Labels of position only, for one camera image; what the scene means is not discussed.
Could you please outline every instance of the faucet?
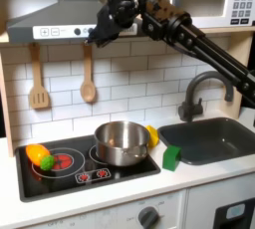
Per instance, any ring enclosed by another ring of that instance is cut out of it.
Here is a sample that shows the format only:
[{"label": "faucet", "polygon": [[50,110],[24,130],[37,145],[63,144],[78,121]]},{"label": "faucet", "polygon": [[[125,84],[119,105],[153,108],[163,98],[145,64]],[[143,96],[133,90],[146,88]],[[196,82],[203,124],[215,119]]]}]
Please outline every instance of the faucet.
[{"label": "faucet", "polygon": [[197,105],[193,103],[193,95],[195,88],[202,81],[207,79],[218,79],[222,81],[226,87],[225,100],[227,102],[232,102],[234,97],[234,89],[231,83],[223,77],[220,73],[210,71],[197,75],[188,85],[185,102],[178,108],[178,114],[182,121],[191,122],[194,115],[203,114],[202,98],[199,99]]}]

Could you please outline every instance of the white cabinet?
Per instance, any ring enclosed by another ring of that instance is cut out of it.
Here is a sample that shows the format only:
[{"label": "white cabinet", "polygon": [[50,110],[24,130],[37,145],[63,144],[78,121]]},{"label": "white cabinet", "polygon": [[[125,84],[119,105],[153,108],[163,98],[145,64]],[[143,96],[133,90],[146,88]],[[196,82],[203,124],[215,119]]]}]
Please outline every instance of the white cabinet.
[{"label": "white cabinet", "polygon": [[25,228],[142,229],[138,215],[144,208],[152,207],[159,216],[153,229],[179,229],[182,223],[185,193],[186,190],[166,193]]},{"label": "white cabinet", "polygon": [[[255,198],[255,174],[193,187],[187,194],[183,229],[212,229],[217,208]],[[250,228],[255,228],[254,216]]]}]

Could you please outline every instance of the microwave keypad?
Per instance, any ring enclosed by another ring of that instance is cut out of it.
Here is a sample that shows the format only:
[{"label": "microwave keypad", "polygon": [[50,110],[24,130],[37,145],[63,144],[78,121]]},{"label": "microwave keypad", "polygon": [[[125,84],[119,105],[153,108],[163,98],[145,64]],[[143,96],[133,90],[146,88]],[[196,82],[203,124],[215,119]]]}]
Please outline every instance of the microwave keypad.
[{"label": "microwave keypad", "polygon": [[231,25],[249,24],[253,0],[234,0]]}]

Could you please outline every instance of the pot handle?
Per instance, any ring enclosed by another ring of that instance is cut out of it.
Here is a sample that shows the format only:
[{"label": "pot handle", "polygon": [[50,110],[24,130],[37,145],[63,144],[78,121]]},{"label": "pot handle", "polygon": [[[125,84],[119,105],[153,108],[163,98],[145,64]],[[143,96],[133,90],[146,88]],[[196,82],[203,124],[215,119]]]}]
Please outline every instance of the pot handle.
[{"label": "pot handle", "polygon": [[138,147],[137,149],[139,150],[139,153],[133,152],[133,151],[130,151],[130,150],[123,150],[123,154],[124,155],[131,155],[135,158],[146,158],[147,157],[147,147],[146,146]]}]

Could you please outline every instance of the stove knob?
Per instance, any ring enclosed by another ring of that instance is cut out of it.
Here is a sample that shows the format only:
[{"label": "stove knob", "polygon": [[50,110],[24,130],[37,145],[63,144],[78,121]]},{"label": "stove knob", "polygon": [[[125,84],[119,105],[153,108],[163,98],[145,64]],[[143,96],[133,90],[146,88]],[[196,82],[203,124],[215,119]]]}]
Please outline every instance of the stove knob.
[{"label": "stove knob", "polygon": [[105,177],[107,175],[107,172],[105,170],[99,171],[99,177]]},{"label": "stove knob", "polygon": [[146,207],[139,212],[138,220],[143,227],[143,229],[149,229],[154,225],[159,219],[159,215],[155,208]]},{"label": "stove knob", "polygon": [[86,181],[88,179],[88,175],[81,175],[80,176],[80,179],[83,180],[83,181]]}]

